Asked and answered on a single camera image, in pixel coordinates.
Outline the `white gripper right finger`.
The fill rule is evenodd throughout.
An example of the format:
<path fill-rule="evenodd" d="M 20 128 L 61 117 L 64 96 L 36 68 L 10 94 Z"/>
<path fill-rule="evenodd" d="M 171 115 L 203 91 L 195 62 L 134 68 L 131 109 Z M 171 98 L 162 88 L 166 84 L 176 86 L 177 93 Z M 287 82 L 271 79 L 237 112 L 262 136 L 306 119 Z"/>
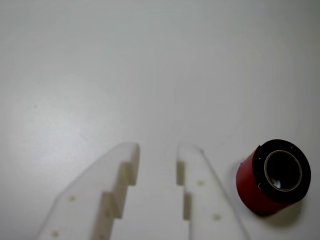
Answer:
<path fill-rule="evenodd" d="M 176 183 L 183 187 L 183 217 L 190 240 L 248 240 L 249 233 L 203 149 L 181 144 Z"/>

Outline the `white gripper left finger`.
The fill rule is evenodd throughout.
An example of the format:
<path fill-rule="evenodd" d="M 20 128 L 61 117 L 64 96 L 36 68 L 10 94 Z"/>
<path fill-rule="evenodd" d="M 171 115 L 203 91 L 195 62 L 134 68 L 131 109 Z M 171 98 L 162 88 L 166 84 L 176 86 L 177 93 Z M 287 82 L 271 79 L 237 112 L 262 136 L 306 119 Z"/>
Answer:
<path fill-rule="evenodd" d="M 54 201 L 39 240 L 109 240 L 124 212 L 127 191 L 137 183 L 140 146 L 124 142 L 110 149 Z"/>

